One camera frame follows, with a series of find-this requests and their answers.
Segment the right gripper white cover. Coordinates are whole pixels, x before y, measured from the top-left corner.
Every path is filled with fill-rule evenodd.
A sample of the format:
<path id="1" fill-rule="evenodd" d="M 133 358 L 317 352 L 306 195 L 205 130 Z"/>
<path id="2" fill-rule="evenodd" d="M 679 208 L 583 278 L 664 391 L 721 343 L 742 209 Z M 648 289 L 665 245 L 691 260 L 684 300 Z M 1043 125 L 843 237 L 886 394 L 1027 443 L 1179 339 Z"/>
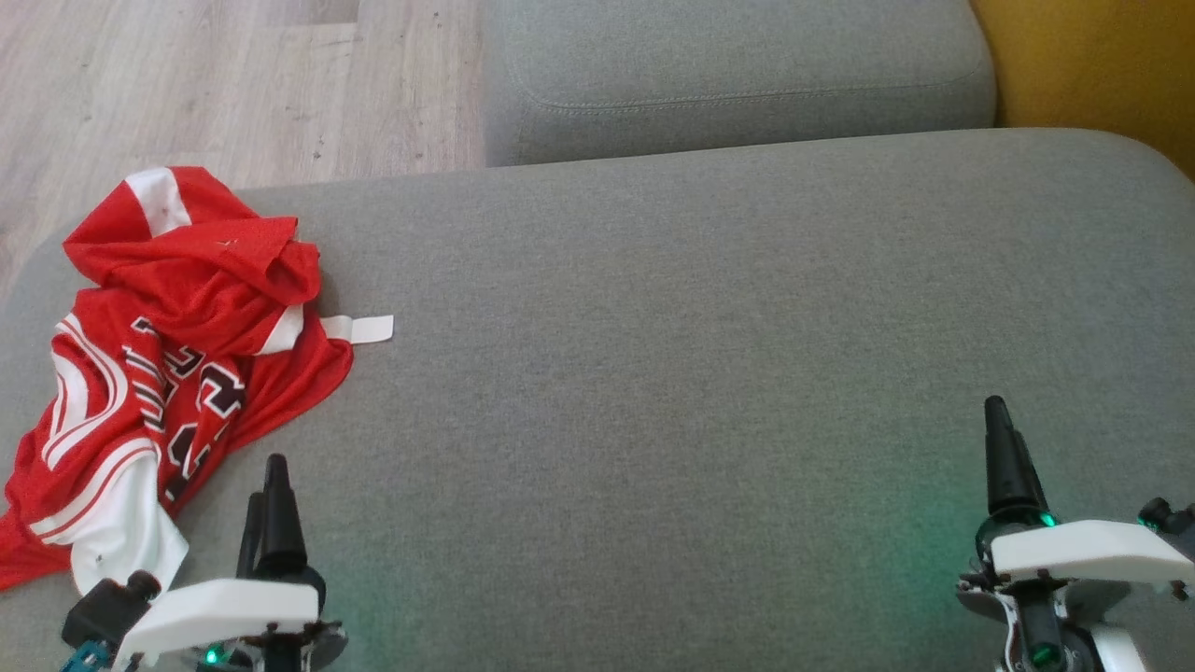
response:
<path id="1" fill-rule="evenodd" d="M 1132 588 L 1191 589 L 1191 534 L 1141 523 L 1059 523 L 1000 396 L 983 403 L 989 519 L 957 599 L 983 617 L 1101 617 Z"/>

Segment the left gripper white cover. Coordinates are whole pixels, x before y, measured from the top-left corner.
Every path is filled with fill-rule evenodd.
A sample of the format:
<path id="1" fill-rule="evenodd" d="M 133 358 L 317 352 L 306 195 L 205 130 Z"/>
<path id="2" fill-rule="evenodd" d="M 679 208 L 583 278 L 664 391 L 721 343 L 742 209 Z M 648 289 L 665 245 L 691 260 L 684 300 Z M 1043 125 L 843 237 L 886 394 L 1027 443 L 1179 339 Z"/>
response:
<path id="1" fill-rule="evenodd" d="M 302 650 L 308 631 L 321 622 L 326 584 L 311 568 L 292 580 L 253 578 L 257 572 L 300 572 L 308 563 L 302 519 L 284 456 L 266 459 L 263 490 L 250 495 L 235 578 L 213 579 L 159 593 L 161 584 L 145 570 L 129 575 L 133 595 L 151 595 L 149 607 L 131 624 L 114 654 L 114 668 L 155 666 L 163 655 L 226 644 L 235 639 L 281 637 Z"/>

